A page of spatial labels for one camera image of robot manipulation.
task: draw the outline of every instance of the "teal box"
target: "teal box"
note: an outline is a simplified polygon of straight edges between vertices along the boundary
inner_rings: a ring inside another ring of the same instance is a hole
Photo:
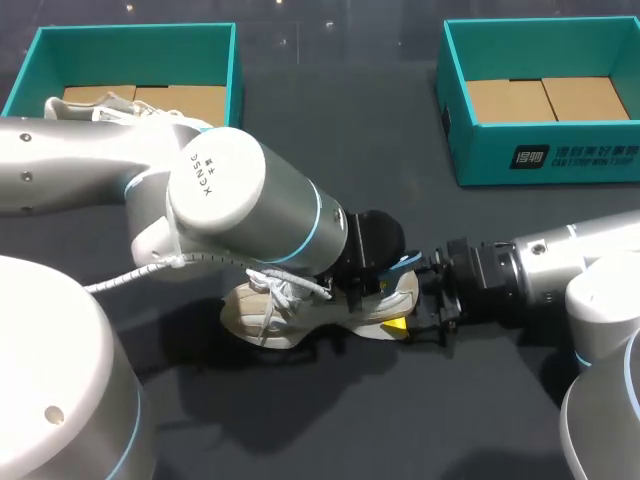
[[[236,26],[110,25],[38,29],[3,116],[42,117],[67,86],[225,86],[225,125],[239,127],[242,67]]]
[[[630,120],[477,121],[467,81],[550,77],[609,77]],[[460,185],[640,181],[635,17],[446,21],[436,94]]]

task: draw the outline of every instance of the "shoe sole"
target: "shoe sole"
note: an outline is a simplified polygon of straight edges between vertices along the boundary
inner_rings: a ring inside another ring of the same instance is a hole
[[[341,326],[363,338],[371,338],[375,340],[403,340],[406,338],[406,333],[393,329],[383,328],[382,324],[388,320],[405,317],[412,313],[416,307],[416,303],[418,300],[418,290],[419,283],[416,282],[416,285],[411,289],[411,292],[406,292],[406,297],[394,307],[393,313],[389,313],[388,315],[385,315],[383,317],[376,318],[375,320],[370,319],[369,323],[360,324],[353,327],[346,325],[345,323],[347,322],[331,322],[327,323],[326,325]],[[268,336],[269,333],[266,333],[262,338],[259,338],[254,335],[247,335],[245,332],[236,330],[234,326],[236,326],[237,323],[227,324],[227,322],[224,320],[224,317],[221,319],[221,323],[231,334],[244,340],[245,342],[249,342],[259,347],[271,348],[274,350],[288,350],[290,348],[296,347],[302,340],[304,340],[307,335],[321,326],[317,325],[306,330],[298,330],[281,336]]]

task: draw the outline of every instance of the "white sneaker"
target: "white sneaker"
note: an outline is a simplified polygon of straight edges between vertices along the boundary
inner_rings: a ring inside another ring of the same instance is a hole
[[[135,125],[144,119],[164,119],[170,123],[186,125],[199,132],[213,128],[197,118],[185,117],[178,110],[164,111],[140,100],[130,102],[109,92],[96,103],[70,103],[56,97],[44,105],[44,118],[51,120],[85,120]]]
[[[247,270],[249,283],[233,289],[220,314],[235,336],[266,348],[295,347],[314,329],[337,324],[365,338],[399,340],[406,332],[385,322],[409,315],[418,300],[414,272],[399,277],[390,295],[362,299],[362,310],[349,312],[346,297],[323,300],[309,290],[260,272]]]
[[[65,102],[58,97],[47,99],[44,104],[44,118],[48,120],[93,120],[93,112],[98,107],[107,107],[129,115],[135,115],[133,102],[109,92],[95,103]]]

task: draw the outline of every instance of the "yellow tag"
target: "yellow tag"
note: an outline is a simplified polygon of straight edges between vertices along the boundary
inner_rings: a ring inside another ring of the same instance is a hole
[[[406,330],[407,329],[407,319],[404,317],[394,318],[393,320],[387,320],[383,322],[382,325],[389,328],[394,328],[396,330]]]

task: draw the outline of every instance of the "cable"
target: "cable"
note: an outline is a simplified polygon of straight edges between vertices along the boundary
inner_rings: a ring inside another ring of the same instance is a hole
[[[104,282],[95,283],[93,285],[89,285],[84,288],[87,292],[92,294],[98,293],[98,292],[104,292],[105,290],[111,290],[112,288],[120,287],[127,283],[133,282],[134,280],[138,280],[139,278],[151,275],[152,273],[155,273],[159,270],[164,270],[165,268],[169,268],[169,267],[181,268],[183,265],[189,265],[189,264],[201,263],[201,262],[229,263],[231,265],[237,265],[244,269],[251,268],[252,270],[258,270],[269,277],[279,278],[280,280],[284,280],[286,282],[299,285],[303,288],[307,288],[325,300],[330,300],[332,298],[331,293],[329,293],[329,290],[324,288],[322,285],[318,285],[317,283],[314,283],[305,278],[292,275],[282,270],[276,270],[273,268],[264,268],[262,265],[255,262],[238,261],[237,259],[231,259],[229,257],[226,257],[225,259],[225,257],[219,257],[217,255],[213,255],[210,253],[183,253],[181,255],[168,257],[161,262],[152,263],[144,267],[136,268],[131,272],[124,273],[110,280],[105,280]]]

